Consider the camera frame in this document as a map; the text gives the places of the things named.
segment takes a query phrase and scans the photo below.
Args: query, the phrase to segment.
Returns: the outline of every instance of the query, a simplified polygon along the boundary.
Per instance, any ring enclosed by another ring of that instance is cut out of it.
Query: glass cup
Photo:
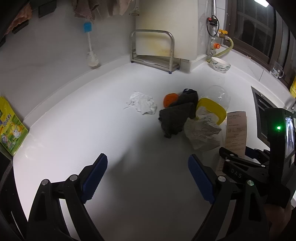
[[[282,78],[284,76],[283,67],[280,66],[280,64],[276,61],[273,62],[273,65],[271,66],[271,70],[269,72],[275,78]]]

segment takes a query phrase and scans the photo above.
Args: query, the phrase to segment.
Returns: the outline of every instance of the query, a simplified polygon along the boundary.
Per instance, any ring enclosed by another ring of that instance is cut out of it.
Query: yellow package
[[[290,87],[290,93],[294,98],[296,97],[296,77]]]
[[[15,115],[10,104],[4,97],[0,97],[0,135],[1,144],[14,156],[21,143],[28,134],[27,128]]]

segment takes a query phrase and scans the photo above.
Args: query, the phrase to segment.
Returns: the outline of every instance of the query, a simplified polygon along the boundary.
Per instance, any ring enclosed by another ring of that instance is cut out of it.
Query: clear plastic dome
[[[208,98],[212,101],[215,101],[217,104],[221,105],[226,111],[229,108],[229,103],[231,99],[227,91],[218,85],[212,85],[211,87],[209,87],[201,96],[201,98]]]

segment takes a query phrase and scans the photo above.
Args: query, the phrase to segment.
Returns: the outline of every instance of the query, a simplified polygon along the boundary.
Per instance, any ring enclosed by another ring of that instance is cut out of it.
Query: crumpled tissue
[[[220,141],[217,140],[217,135],[221,128],[216,124],[219,120],[214,113],[207,111],[203,106],[200,106],[196,111],[198,120],[190,118],[184,124],[184,132],[186,137],[192,143],[195,150],[208,151],[220,146]]]
[[[136,110],[141,112],[142,115],[145,113],[153,115],[157,108],[153,98],[141,92],[134,92],[130,97],[128,105],[134,105]]]

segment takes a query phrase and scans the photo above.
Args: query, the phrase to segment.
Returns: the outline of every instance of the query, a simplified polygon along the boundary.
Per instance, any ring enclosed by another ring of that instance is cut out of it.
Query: yellow valve handle
[[[226,30],[222,30],[222,29],[219,29],[218,30],[218,33],[221,33],[221,34],[228,34],[228,32]]]

